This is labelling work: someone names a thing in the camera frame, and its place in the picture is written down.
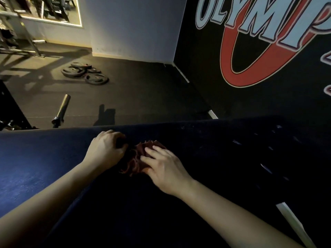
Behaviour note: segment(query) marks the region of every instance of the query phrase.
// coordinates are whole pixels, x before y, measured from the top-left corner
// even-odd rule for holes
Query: gym floor
[[[210,119],[209,105],[171,65],[93,57],[90,48],[39,44],[46,56],[0,54],[0,79],[32,126],[52,128],[65,94],[64,125],[128,125]],[[101,86],[67,78],[71,62],[92,64],[110,81]]]

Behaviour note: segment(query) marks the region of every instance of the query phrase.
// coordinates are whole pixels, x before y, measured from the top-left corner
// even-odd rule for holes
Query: stack of weight plates
[[[101,70],[87,63],[73,62],[69,67],[61,69],[61,72],[65,77],[84,78],[85,82],[91,85],[102,85],[109,80],[107,76],[101,74]]]

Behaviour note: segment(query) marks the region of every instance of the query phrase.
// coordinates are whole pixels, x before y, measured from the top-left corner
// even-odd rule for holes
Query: person's left hand
[[[124,144],[122,148],[116,148],[119,137],[125,138],[125,135],[113,130],[101,132],[93,138],[82,163],[95,166],[100,174],[116,165],[128,147],[128,144]]]

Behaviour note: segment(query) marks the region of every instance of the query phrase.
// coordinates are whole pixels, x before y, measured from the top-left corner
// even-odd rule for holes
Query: letter m
[[[238,31],[274,43],[295,0],[255,0]]]

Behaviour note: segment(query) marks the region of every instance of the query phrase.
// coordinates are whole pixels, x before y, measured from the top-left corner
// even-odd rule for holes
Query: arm
[[[141,157],[151,166],[143,171],[163,192],[183,200],[232,248],[302,248],[252,213],[192,179],[171,151],[153,148],[145,150],[155,159]]]
[[[112,130],[101,132],[80,164],[0,218],[0,247],[39,244],[78,194],[124,156],[127,144],[116,149],[118,137],[125,136]]]

